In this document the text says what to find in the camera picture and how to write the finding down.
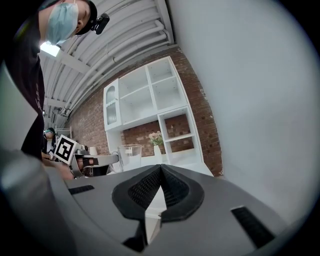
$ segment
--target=ceiling light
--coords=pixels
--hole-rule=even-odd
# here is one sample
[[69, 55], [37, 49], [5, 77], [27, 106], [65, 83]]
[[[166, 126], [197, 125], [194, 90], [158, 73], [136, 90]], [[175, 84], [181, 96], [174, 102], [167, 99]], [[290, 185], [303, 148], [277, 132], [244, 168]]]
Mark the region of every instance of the ceiling light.
[[40, 49], [50, 55], [52, 55], [53, 57], [56, 57], [58, 52], [60, 51], [60, 47], [57, 45], [51, 45], [47, 42], [44, 42], [43, 44], [41, 44]]

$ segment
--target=cabinet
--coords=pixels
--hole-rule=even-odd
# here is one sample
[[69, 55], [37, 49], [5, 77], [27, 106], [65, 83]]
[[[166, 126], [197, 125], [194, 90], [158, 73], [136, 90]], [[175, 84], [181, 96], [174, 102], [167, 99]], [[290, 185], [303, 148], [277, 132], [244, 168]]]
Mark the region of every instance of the cabinet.
[[[121, 144], [121, 131], [159, 121], [165, 148], [164, 164], [183, 166], [203, 162], [195, 119], [179, 74], [170, 57], [142, 66], [104, 88], [103, 118], [109, 149]], [[185, 115], [188, 133], [169, 136], [166, 120]], [[174, 152], [172, 145], [192, 141], [193, 148]], [[152, 156], [148, 162], [155, 164]]]

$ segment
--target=person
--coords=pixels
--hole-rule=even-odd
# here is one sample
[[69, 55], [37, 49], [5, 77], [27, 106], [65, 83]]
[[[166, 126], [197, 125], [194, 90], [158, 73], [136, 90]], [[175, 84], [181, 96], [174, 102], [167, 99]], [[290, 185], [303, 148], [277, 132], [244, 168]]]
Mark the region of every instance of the person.
[[60, 44], [74, 35], [87, 33], [97, 19], [97, 8], [90, 0], [56, 0], [39, 10], [21, 26], [11, 48], [6, 51], [5, 65], [15, 85], [37, 112], [21, 150], [56, 167], [64, 179], [73, 179], [68, 166], [42, 158], [45, 86], [40, 66], [40, 45]]
[[48, 128], [44, 132], [42, 146], [42, 158], [51, 160], [52, 156], [49, 154], [49, 152], [51, 151], [52, 153], [54, 153], [56, 147], [56, 132], [52, 127]]

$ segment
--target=red brick wall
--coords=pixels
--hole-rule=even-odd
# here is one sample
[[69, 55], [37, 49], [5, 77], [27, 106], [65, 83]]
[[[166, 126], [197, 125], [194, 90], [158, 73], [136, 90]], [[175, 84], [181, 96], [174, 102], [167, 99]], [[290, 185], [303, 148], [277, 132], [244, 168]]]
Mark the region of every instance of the red brick wall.
[[[98, 154], [100, 155], [108, 154], [109, 149], [103, 115], [104, 87], [113, 80], [120, 78], [139, 67], [167, 56], [171, 56], [188, 96], [199, 133], [204, 162], [213, 175], [218, 176], [222, 171], [222, 159], [213, 114], [197, 75], [179, 47], [153, 54], [115, 74], [101, 85], [100, 88], [98, 88], [95, 93], [82, 104], [82, 106], [72, 113], [69, 121], [66, 123], [66, 127], [72, 126], [72, 136], [80, 144], [87, 145], [88, 147], [96, 146]], [[169, 131], [170, 136], [176, 136], [174, 134], [180, 134], [180, 132], [183, 134], [188, 130], [183, 117], [174, 117], [171, 119], [172, 120], [168, 119], [166, 121], [169, 130], [171, 129], [171, 126], [173, 126], [172, 131]], [[152, 156], [154, 154], [153, 146], [149, 142], [148, 135], [159, 130], [160, 127], [157, 121], [147, 123], [123, 131], [122, 141], [126, 144], [142, 144], [143, 155]], [[193, 148], [190, 139], [183, 139], [175, 143], [176, 144], [172, 145], [174, 151]]]
[[[185, 114], [168, 118], [165, 120], [168, 131], [168, 137], [173, 138], [180, 135], [190, 133], [187, 116]], [[160, 131], [158, 121], [149, 122], [140, 126], [136, 126], [123, 131], [121, 137], [122, 144], [139, 144], [142, 145], [142, 156], [154, 156], [154, 146], [150, 143], [149, 134]], [[193, 149], [194, 145], [192, 138], [185, 138], [171, 143], [172, 152]], [[164, 145], [159, 145], [161, 153], [165, 154]]]

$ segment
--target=hand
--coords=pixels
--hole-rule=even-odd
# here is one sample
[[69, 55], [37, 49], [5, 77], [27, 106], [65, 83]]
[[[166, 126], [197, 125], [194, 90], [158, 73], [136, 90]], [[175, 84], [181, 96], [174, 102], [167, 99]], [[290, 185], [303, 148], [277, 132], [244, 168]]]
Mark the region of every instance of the hand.
[[44, 159], [50, 159], [50, 155], [45, 154], [45, 153], [43, 153], [43, 152], [41, 152], [41, 156], [42, 156], [42, 158], [44, 158]]
[[74, 179], [74, 176], [71, 173], [68, 165], [66, 165], [62, 162], [57, 162], [55, 164], [55, 168], [59, 171], [59, 173], [61, 174], [61, 176], [64, 180], [73, 180]]

